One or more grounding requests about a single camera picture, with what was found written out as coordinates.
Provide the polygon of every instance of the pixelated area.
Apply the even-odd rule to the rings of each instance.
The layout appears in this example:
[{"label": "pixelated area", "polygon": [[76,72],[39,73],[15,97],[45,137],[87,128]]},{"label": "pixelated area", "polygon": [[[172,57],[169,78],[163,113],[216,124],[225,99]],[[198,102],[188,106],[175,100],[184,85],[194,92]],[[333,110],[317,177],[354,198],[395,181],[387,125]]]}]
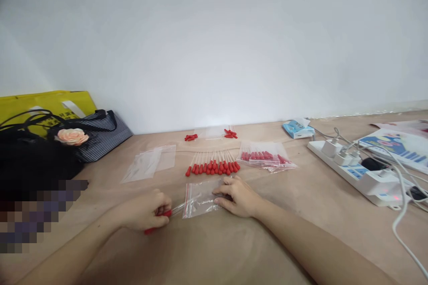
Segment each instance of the pixelated area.
[{"label": "pixelated area", "polygon": [[56,180],[34,190],[22,181],[2,180],[0,201],[0,253],[25,253],[29,244],[43,241],[60,212],[68,211],[87,189],[87,180]]}]

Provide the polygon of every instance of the striped bag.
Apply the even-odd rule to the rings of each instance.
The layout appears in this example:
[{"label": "striped bag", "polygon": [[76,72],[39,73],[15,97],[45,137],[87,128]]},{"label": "striped bag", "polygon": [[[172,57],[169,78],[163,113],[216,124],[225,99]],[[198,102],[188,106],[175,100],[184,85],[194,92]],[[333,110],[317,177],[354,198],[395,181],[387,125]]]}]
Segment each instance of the striped bag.
[{"label": "striped bag", "polygon": [[50,131],[48,136],[53,137],[63,128],[80,128],[89,136],[88,141],[81,146],[73,147],[74,154],[83,163],[93,163],[101,159],[132,136],[128,126],[112,110],[96,110],[94,114],[82,119],[60,121],[61,124],[52,127],[55,129]]}]

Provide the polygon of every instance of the artificial rose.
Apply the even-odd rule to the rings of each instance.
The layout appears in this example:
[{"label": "artificial rose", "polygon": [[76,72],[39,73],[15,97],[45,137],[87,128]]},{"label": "artificial rose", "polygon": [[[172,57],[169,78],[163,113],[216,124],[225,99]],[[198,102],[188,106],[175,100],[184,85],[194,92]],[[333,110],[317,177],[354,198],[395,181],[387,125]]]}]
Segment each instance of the artificial rose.
[{"label": "artificial rose", "polygon": [[80,146],[89,138],[82,129],[61,129],[55,136],[55,140],[68,146]]}]

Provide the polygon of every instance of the clear plastic bag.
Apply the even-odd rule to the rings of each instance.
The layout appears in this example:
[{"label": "clear plastic bag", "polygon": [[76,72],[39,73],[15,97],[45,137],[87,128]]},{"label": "clear plastic bag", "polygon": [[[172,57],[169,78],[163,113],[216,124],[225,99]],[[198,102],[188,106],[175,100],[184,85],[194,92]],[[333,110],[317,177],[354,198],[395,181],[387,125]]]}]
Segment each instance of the clear plastic bag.
[{"label": "clear plastic bag", "polygon": [[267,169],[270,173],[296,168],[289,160],[284,146],[280,142],[249,142],[241,143],[236,160],[251,167]]},{"label": "clear plastic bag", "polygon": [[153,178],[156,171],[175,166],[176,145],[165,145],[135,156],[121,183]]},{"label": "clear plastic bag", "polygon": [[222,178],[186,184],[183,219],[218,210],[220,207],[214,204],[214,199],[219,196],[213,195],[213,190],[222,184]]},{"label": "clear plastic bag", "polygon": [[232,130],[235,131],[233,125],[219,125],[219,126],[210,126],[204,128],[196,128],[193,134],[197,134],[198,138],[202,138],[205,140],[216,140],[223,139],[226,135],[224,130]]}]

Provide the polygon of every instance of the human hand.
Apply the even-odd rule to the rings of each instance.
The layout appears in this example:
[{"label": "human hand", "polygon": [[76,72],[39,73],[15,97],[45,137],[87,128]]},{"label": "human hand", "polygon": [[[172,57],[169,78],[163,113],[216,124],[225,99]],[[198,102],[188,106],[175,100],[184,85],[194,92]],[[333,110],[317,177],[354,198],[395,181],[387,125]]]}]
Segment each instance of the human hand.
[{"label": "human hand", "polygon": [[169,218],[162,214],[170,209],[171,199],[159,189],[155,189],[114,207],[110,215],[120,227],[143,231],[168,224]]},{"label": "human hand", "polygon": [[214,202],[240,217],[253,217],[264,202],[250,186],[238,176],[224,177],[224,185],[213,190],[213,194],[230,195],[233,201],[218,197]]}]

